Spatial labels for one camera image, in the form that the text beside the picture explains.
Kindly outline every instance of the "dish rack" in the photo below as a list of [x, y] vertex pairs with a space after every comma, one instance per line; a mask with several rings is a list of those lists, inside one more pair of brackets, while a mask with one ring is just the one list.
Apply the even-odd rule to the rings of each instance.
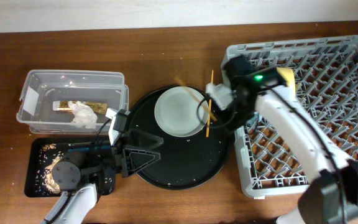
[[[240, 54], [257, 70], [293, 69], [299, 101], [323, 131], [358, 160], [358, 35], [232, 45], [222, 67]], [[245, 195], [264, 198], [307, 189], [301, 165], [269, 122], [255, 119], [236, 130], [235, 137]]]

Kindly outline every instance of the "chopstick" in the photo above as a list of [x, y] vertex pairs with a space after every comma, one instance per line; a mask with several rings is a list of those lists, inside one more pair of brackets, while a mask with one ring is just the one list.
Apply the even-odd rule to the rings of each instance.
[[[212, 70], [212, 75], [211, 75], [211, 84], [213, 84], [213, 83], [214, 83], [214, 70]], [[211, 122], [211, 117], [210, 117], [211, 107], [212, 107], [212, 99], [209, 99], [209, 102], [208, 102], [208, 122], [207, 122], [207, 125], [206, 125], [206, 137], [207, 138], [209, 137], [209, 124]]]
[[[175, 82], [177, 82], [180, 86], [182, 87], [187, 87], [186, 83], [184, 81], [182, 81], [179, 77], [175, 77], [173, 78], [173, 80]], [[190, 94], [190, 96], [197, 102], [200, 103], [200, 100], [197, 98], [197, 96], [194, 95], [194, 93], [192, 91], [190, 91], [190, 89], [185, 88], [185, 90]], [[208, 110], [208, 107], [205, 106], [204, 104], [201, 105], [203, 107], [203, 109], [205, 110], [205, 112], [208, 113], [208, 117], [211, 117], [213, 121], [217, 121], [216, 117], [214, 116], [214, 114], [211, 113], [211, 111]]]

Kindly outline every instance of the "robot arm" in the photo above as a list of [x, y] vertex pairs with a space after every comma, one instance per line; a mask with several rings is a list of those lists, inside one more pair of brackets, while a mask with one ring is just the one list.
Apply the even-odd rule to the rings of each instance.
[[96, 184], [86, 184], [74, 195], [63, 192], [59, 201], [40, 224], [81, 223], [98, 201]]
[[223, 70], [230, 87], [208, 84], [206, 89], [226, 112], [226, 128], [234, 131], [245, 125], [257, 111], [288, 144], [310, 183], [298, 208], [275, 223], [346, 223], [358, 217], [358, 162], [324, 134], [296, 99], [292, 70], [255, 71], [242, 55]]
[[[104, 174], [130, 177], [160, 159], [160, 154], [150, 149], [162, 145], [162, 138], [128, 130], [128, 111], [109, 110], [108, 115], [112, 121], [110, 141], [71, 144], [68, 153], [53, 167], [52, 177], [62, 196], [41, 223], [81, 223], [106, 193]], [[136, 154], [149, 156], [150, 160], [134, 164], [132, 156]]]

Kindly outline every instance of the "wooden table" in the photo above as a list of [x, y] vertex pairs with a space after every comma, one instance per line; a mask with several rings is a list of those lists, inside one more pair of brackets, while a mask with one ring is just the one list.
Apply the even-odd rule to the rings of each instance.
[[[38, 223], [57, 201], [23, 193], [30, 145], [45, 137], [30, 133], [15, 118], [29, 70], [122, 72], [133, 105], [146, 93], [173, 84], [176, 75], [203, 89], [214, 69], [221, 82], [219, 66], [232, 44], [352, 34], [358, 34], [358, 22], [0, 34], [0, 223]], [[247, 198], [232, 152], [216, 177], [191, 190], [164, 190], [138, 176], [117, 177], [115, 193], [102, 197], [85, 222], [241, 222], [288, 212], [299, 196]]]

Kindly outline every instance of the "black round tray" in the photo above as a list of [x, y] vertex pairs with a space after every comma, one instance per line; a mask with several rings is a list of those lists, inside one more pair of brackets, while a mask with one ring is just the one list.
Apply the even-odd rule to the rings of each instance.
[[[197, 134], [184, 138], [165, 133], [154, 118], [154, 106], [160, 95], [169, 88], [171, 87], [146, 95], [131, 109], [129, 128], [164, 139], [164, 144], [154, 149], [161, 154], [161, 160], [141, 170], [138, 175], [164, 189], [189, 189], [205, 183], [219, 172], [232, 149], [234, 138], [223, 128], [209, 130], [209, 138], [206, 138], [206, 127]], [[136, 165], [148, 159], [150, 158], [133, 156], [132, 161]]]

